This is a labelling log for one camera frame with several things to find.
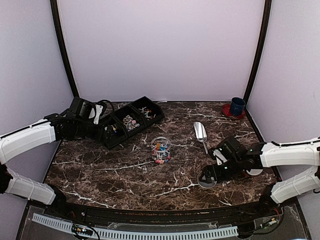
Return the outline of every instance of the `blue cup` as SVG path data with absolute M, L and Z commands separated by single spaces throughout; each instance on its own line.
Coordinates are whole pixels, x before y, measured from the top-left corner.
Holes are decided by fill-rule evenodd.
M 243 100 L 240 97 L 234 97 L 231 100 L 231 106 L 230 106 L 230 113 L 233 116 L 240 116 L 242 114 L 242 112 L 244 111 L 246 106 L 246 102 L 245 100 Z

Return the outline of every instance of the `red saucer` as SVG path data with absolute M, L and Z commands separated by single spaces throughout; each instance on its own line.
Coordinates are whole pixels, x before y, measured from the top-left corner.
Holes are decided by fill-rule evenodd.
M 242 114 L 240 116 L 233 116 L 231 113 L 230 113 L 230 103 L 227 103 L 225 105 L 222 106 L 222 112 L 225 116 L 231 118 L 231 119 L 242 119 L 246 113 L 245 111 L 242 112 Z

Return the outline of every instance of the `marble table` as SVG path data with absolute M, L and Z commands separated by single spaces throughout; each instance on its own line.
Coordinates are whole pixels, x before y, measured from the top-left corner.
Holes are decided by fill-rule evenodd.
M 264 187 L 276 182 L 272 169 L 212 189 L 197 184 L 197 175 L 213 160 L 196 140 L 195 121 L 206 128 L 208 149 L 228 136 L 246 147 L 258 142 L 248 119 L 225 117 L 223 104 L 159 103 L 165 119 L 111 150 L 91 139 L 64 140 L 45 182 L 61 189 L 70 203 L 123 210 L 196 210 L 257 201 Z M 150 143 L 159 136 L 172 142 L 171 160 L 165 164 L 154 163 L 151 156 Z

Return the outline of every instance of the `metal scoop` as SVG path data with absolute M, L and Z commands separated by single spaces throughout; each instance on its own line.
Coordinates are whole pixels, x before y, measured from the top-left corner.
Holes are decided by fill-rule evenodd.
M 204 149 L 205 149 L 205 153 L 208 154 L 208 149 L 207 149 L 207 146 L 205 144 L 205 142 L 207 141 L 207 133 L 206 133 L 205 126 L 201 122 L 195 121 L 193 123 L 193 127 L 194 127 L 194 131 L 195 131 L 196 139 L 200 143 L 203 143 L 203 146 L 204 146 Z

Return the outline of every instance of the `clear plastic jar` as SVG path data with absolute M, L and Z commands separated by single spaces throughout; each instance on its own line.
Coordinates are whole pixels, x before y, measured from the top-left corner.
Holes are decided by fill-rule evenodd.
M 151 154 L 155 163 L 164 164 L 169 162 L 171 159 L 170 148 L 171 141 L 168 138 L 159 136 L 153 139 L 151 142 Z

